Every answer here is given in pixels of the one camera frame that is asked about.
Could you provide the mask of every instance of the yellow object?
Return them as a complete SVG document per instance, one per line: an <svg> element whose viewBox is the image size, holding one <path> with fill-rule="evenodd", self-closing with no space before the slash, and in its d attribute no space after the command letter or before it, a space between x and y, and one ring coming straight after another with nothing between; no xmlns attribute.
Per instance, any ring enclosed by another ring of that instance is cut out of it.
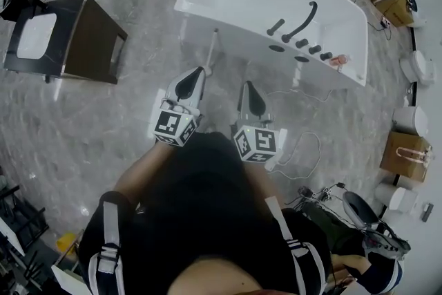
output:
<svg viewBox="0 0 442 295"><path fill-rule="evenodd" d="M57 248L61 253L66 252L69 246L72 245L72 242L75 241L75 238L77 235L73 234L72 232L68 232L64 234L61 238L57 240ZM66 254L67 256L70 256L71 254L74 254L75 247L71 247L69 252Z"/></svg>

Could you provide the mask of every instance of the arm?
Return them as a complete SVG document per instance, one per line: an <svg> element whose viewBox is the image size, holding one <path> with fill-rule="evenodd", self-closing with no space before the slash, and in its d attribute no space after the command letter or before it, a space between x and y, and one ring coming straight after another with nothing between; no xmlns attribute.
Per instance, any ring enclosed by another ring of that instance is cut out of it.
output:
<svg viewBox="0 0 442 295"><path fill-rule="evenodd" d="M271 181L263 164L245 162L244 169L247 179L255 192L256 199L260 201L260 204L262 204L266 198L275 196L280 208L284 209L286 207L281 194L277 190L275 184Z"/></svg>
<svg viewBox="0 0 442 295"><path fill-rule="evenodd" d="M338 256L337 254L332 254L331 262L333 263L333 266L343 264L347 267L357 269L361 275L363 275L372 266L366 257L357 255Z"/></svg>
<svg viewBox="0 0 442 295"><path fill-rule="evenodd" d="M157 142L151 150L123 173L115 185L114 191L120 192L128 198L132 205L137 205L144 189L168 160L174 149L171 145Z"/></svg>

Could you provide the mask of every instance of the bathtub faucet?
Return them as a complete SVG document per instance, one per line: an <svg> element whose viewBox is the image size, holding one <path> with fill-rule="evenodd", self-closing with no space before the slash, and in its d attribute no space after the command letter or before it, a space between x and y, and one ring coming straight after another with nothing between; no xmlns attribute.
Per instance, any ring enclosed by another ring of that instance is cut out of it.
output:
<svg viewBox="0 0 442 295"><path fill-rule="evenodd" d="M311 9L310 15L307 17L307 19L304 21L304 23L301 26L299 26L297 29L295 29L293 32L287 33L286 35L282 35L282 37L281 37L282 42L284 42L285 44L288 44L290 39L294 35L301 32L302 30L304 30L309 25L309 23L311 23L311 20L313 20L313 18L316 15L316 11L318 10L318 4L315 1L310 1L309 5L313 6L313 8Z"/></svg>

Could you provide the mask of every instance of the gray marble floor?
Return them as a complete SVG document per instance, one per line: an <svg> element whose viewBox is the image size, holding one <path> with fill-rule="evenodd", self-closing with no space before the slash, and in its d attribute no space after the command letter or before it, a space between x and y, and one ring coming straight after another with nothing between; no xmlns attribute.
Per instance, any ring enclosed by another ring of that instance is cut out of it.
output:
<svg viewBox="0 0 442 295"><path fill-rule="evenodd" d="M76 80L45 84L40 76L0 71L0 165L29 201L46 207L52 239L85 227L100 195L152 146L147 128L157 90L183 70L203 64L206 56L205 50L180 45L175 0L97 2L129 35L118 85ZM358 0L358 5L378 25L381 14L370 1ZM0 21L2 57L12 29L12 23ZM322 157L309 179L271 175L288 200L301 185L316 190L343 181L379 207L373 190L384 172L378 166L392 111L403 105L407 87L398 59L409 51L408 29L394 28L388 41L384 32L369 27L365 88L334 91L326 102L302 93L270 95L276 126L289 130L283 161L301 133L315 132L320 138ZM291 78L280 70L219 54L202 111L223 133L228 134L236 119L238 93L246 79L268 93L291 88ZM327 96L308 85L302 88L322 100ZM315 137L304 135L293 160L279 169L306 176L318 157Z"/></svg>

